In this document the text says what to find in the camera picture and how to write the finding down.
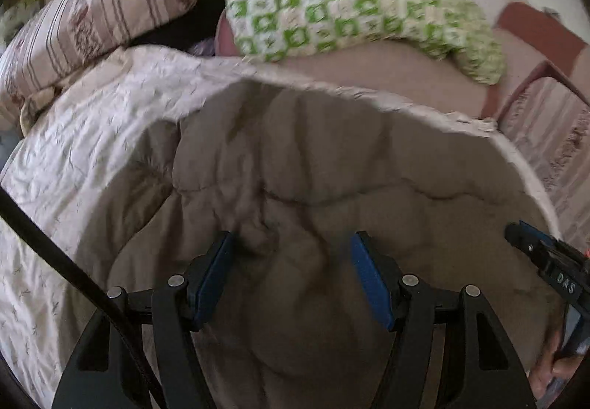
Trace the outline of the person's right hand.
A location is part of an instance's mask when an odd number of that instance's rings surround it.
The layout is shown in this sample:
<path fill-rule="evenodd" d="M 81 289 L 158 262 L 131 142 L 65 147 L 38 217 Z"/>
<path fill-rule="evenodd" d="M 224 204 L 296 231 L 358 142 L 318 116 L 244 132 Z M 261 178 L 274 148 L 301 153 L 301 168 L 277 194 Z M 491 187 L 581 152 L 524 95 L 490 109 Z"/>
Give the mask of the person's right hand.
<path fill-rule="evenodd" d="M 542 400 L 546 406 L 553 403 L 559 395 L 559 391 L 549 390 L 552 381 L 569 381 L 589 349 L 589 339 L 586 339 L 573 355 L 559 356 L 562 339 L 561 327 L 550 327 L 545 331 L 542 349 L 528 374 L 535 399 Z"/>

